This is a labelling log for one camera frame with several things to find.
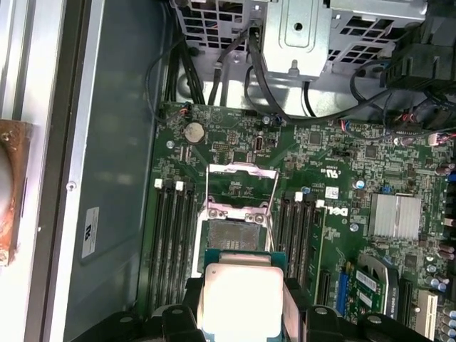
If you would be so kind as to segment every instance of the cable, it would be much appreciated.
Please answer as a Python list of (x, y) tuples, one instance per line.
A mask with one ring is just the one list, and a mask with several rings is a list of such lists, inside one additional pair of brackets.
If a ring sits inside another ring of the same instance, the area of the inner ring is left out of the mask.
[(149, 108), (152, 117), (159, 123), (166, 123), (166, 120), (159, 117), (154, 110), (152, 99), (150, 98), (150, 75), (152, 74), (152, 70), (157, 65), (157, 63), (160, 62), (162, 58), (164, 58), (167, 54), (169, 54), (177, 45), (179, 45), (183, 39), (184, 36), (181, 36), (174, 43), (168, 46), (155, 60), (152, 61), (151, 64), (149, 64), (149, 67), (145, 73), (145, 96), (147, 99), (147, 107)]
[(188, 85), (190, 87), (190, 94), (192, 95), (193, 102), (196, 104), (204, 105), (204, 96), (201, 88), (201, 80), (193, 64), (192, 57), (188, 51), (187, 42), (183, 41), (180, 45), (180, 58), (184, 66), (185, 75), (187, 76)]
[(292, 121), (291, 118), (280, 107), (275, 97), (272, 95), (271, 89), (269, 89), (266, 77), (264, 75), (263, 65), (261, 63), (262, 57), (258, 46), (257, 36), (253, 32), (249, 35), (249, 49), (250, 56), (252, 57), (252, 65), (254, 67), (254, 72), (257, 79), (256, 81), (258, 82), (258, 86), (261, 89), (264, 98), (266, 99), (269, 106), (271, 106), (271, 110), (273, 112), (275, 112), (286, 122), (290, 123)]
[(277, 103), (276, 99), (271, 93), (271, 90), (269, 89), (269, 86), (267, 85), (266, 77), (264, 76), (264, 71), (261, 64), (261, 53), (259, 52), (257, 38), (254, 34), (251, 34), (249, 37), (249, 47), (256, 79), (258, 81), (259, 87), (261, 89), (261, 92), (263, 93), (264, 98), (266, 99), (267, 103), (271, 106), (271, 110), (274, 113), (276, 113), (280, 118), (282, 118), (286, 122), (294, 125), (315, 125), (317, 123), (326, 123), (330, 120), (341, 119), (346, 116), (349, 116), (350, 114), (353, 114), (353, 112), (368, 107), (372, 103), (376, 102), (377, 100), (380, 100), (381, 98), (393, 92), (393, 90), (391, 89), (386, 89), (381, 93), (373, 96), (372, 98), (360, 102), (358, 105), (355, 105), (352, 108), (348, 108), (331, 115), (322, 116), (319, 118), (291, 119)]
[(250, 95), (249, 95), (249, 85), (250, 85), (250, 73), (252, 72), (253, 70), (253, 66), (250, 66), (248, 69), (247, 69), (247, 72), (245, 73), (245, 79), (244, 79), (244, 97), (245, 97), (245, 100), (247, 102), (247, 104), (252, 107), (253, 109), (255, 109), (259, 114), (263, 115), (263, 116), (267, 116), (269, 118), (273, 118), (274, 116), (269, 114), (269, 113), (266, 113), (264, 112), (261, 108), (258, 107), (258, 105), (256, 103), (254, 103), (252, 101), (252, 99), (250, 98)]
[(302, 107), (302, 99), (304, 97), (304, 104), (306, 105), (307, 113), (312, 117), (316, 118), (315, 113), (312, 110), (311, 102), (309, 101), (309, 88), (311, 86), (310, 82), (303, 82), (301, 86), (301, 107)]
[[(365, 70), (367, 67), (369, 66), (377, 66), (377, 65), (381, 65), (381, 64), (384, 64), (384, 63), (390, 63), (391, 60), (389, 59), (383, 59), (383, 60), (376, 60), (376, 61), (369, 61), (367, 63), (364, 63), (357, 71), (355, 71), (355, 73), (350, 77), (350, 92), (351, 92), (351, 95), (353, 95), (353, 97), (358, 101), (358, 102), (362, 102), (362, 101), (365, 101), (366, 98), (364, 96), (361, 95), (361, 93), (359, 92), (359, 90), (357, 89), (356, 87), (356, 82), (355, 82), (355, 79), (356, 77), (359, 75), (359, 73), (362, 71), (362, 70)], [(379, 105), (376, 105), (375, 103), (373, 103), (371, 105), (371, 107), (375, 108), (376, 110), (379, 110), (381, 111), (382, 108), (379, 106)]]
[(228, 56), (228, 53), (232, 52), (235, 48), (242, 44), (247, 39), (247, 34), (249, 33), (249, 27), (243, 30), (239, 36), (234, 39), (226, 49), (222, 51), (214, 67), (214, 80), (212, 81), (212, 89), (209, 95), (209, 100), (207, 101), (208, 105), (214, 105), (215, 97), (217, 96), (217, 91), (219, 90), (219, 84), (222, 80), (222, 68), (223, 61)]
[(443, 94), (435, 94), (432, 90), (427, 89), (424, 91), (425, 96), (432, 101), (432, 103), (442, 107), (443, 109), (456, 112), (456, 103), (449, 101)]

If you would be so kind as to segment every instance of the ram slot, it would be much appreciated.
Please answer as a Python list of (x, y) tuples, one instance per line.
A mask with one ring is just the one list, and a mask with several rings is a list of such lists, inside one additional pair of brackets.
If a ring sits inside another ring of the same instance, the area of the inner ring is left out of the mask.
[(186, 184), (185, 188), (185, 205), (182, 211), (181, 236), (180, 236), (180, 258), (179, 271), (177, 275), (177, 303), (180, 303), (184, 298), (185, 282), (189, 276), (189, 265), (192, 260), (192, 252), (190, 243), (193, 241), (193, 227), (196, 226), (196, 221), (193, 219), (193, 211), (195, 209), (195, 186)]
[(287, 252), (286, 248), (289, 245), (289, 235), (291, 233), (293, 222), (291, 216), (293, 214), (292, 198), (285, 194), (281, 201), (280, 214), (279, 214), (279, 227), (277, 233), (277, 250), (280, 252)]
[(165, 241), (165, 235), (167, 234), (167, 230), (172, 219), (172, 209), (174, 207), (175, 202), (175, 192), (172, 187), (167, 187), (165, 189), (165, 202), (162, 208), (162, 214), (160, 215), (160, 220), (156, 225), (157, 230), (159, 231), (158, 238), (155, 241), (155, 261), (154, 261), (154, 273), (153, 273), (153, 283), (157, 284), (153, 287), (152, 293), (152, 307), (156, 309), (160, 306), (160, 297), (162, 295), (162, 286), (164, 279), (162, 278), (163, 273), (163, 263), (165, 248), (167, 247)]
[(304, 287), (307, 280), (307, 272), (309, 268), (309, 259), (311, 253), (311, 237), (312, 237), (312, 225), (314, 218), (315, 203), (314, 202), (303, 202), (304, 219), (300, 229), (302, 230), (302, 238), (299, 246), (299, 268), (296, 278), (299, 284)]
[(153, 302), (152, 300), (155, 298), (156, 288), (152, 284), (154, 284), (154, 280), (157, 278), (157, 265), (158, 265), (158, 254), (160, 251), (160, 234), (161, 234), (161, 226), (160, 223), (162, 218), (165, 214), (165, 208), (167, 208), (168, 203), (172, 200), (172, 194), (170, 195), (170, 191), (172, 191), (172, 184), (169, 182), (165, 183), (165, 186), (162, 189), (157, 190), (157, 203), (155, 207), (155, 222), (153, 225), (154, 229), (154, 236), (152, 241), (152, 250), (150, 251), (150, 259), (149, 259), (149, 289), (147, 291), (147, 308), (146, 312), (150, 316), (153, 311)]
[(167, 284), (165, 285), (166, 296), (164, 305), (173, 304), (173, 294), (176, 290), (175, 278), (176, 268), (178, 267), (177, 255), (180, 248), (180, 232), (182, 231), (182, 209), (185, 203), (185, 194), (183, 191), (177, 191), (177, 200), (175, 205), (175, 213), (172, 218), (172, 229), (170, 230), (169, 249), (167, 258)]
[(294, 226), (296, 232), (294, 233), (293, 236), (293, 251), (291, 255), (289, 256), (290, 260), (290, 266), (289, 266), (289, 272), (288, 272), (288, 277), (289, 278), (297, 278), (298, 272), (299, 272), (299, 265), (301, 263), (301, 240), (303, 236), (303, 229), (302, 227), (304, 226), (304, 206), (302, 202), (296, 203), (295, 207), (295, 215), (294, 215)]

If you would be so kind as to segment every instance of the blue connector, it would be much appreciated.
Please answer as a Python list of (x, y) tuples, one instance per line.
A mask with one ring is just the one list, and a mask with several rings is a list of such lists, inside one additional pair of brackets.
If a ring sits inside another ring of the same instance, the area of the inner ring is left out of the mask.
[(337, 301), (336, 301), (336, 310), (342, 315), (345, 316), (345, 304), (347, 300), (347, 290), (348, 290), (348, 275), (345, 273), (339, 274), (339, 287), (337, 291)]
[(452, 173), (451, 175), (448, 176), (447, 181), (449, 183), (456, 182), (456, 173)]

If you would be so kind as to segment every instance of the motherboard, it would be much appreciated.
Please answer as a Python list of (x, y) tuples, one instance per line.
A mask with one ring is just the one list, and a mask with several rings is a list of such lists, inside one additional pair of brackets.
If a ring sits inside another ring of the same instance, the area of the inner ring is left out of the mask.
[(453, 334), (451, 140), (375, 141), (382, 125), (350, 122), (348, 134), (347, 123), (289, 125), (206, 105), (160, 111), (140, 312), (181, 301), (186, 279), (204, 271), (205, 249), (276, 251), (311, 304), (353, 322), (388, 314), (430, 339)]

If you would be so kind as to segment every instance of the heatsink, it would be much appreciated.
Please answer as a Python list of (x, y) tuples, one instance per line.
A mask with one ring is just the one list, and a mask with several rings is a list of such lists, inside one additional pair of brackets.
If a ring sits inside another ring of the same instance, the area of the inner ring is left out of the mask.
[(369, 235), (418, 239), (420, 198), (374, 194), (370, 208)]

